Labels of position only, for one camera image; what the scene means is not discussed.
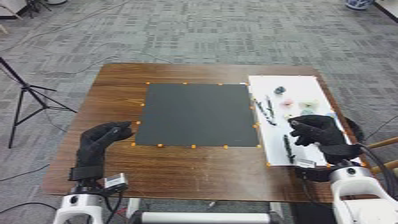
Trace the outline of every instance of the camera stand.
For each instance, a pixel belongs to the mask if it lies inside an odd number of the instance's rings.
[[[36,85],[30,85],[20,75],[16,74],[16,71],[14,69],[11,68],[4,58],[0,57],[0,64],[4,65],[11,75],[13,75],[13,79],[14,81],[20,83],[21,85],[21,91],[20,91],[20,99],[18,99],[18,106],[16,106],[16,114],[14,114],[14,122],[13,122],[13,130],[11,130],[11,137],[9,137],[9,148],[13,148],[13,142],[14,142],[14,134],[16,134],[16,127],[18,125],[34,117],[34,115],[46,109],[50,110],[60,110],[60,111],[71,111],[76,113],[76,111],[57,101],[53,100],[39,91],[37,89],[41,90],[48,90],[52,92],[57,92],[55,89],[50,89],[50,88],[44,88],[41,86],[36,86]],[[34,111],[34,113],[20,120],[20,112],[21,112],[21,103],[23,103],[23,96],[25,96],[25,93],[29,93],[41,105],[41,108]],[[46,103],[46,100],[50,100],[59,106],[50,106],[48,103]]]

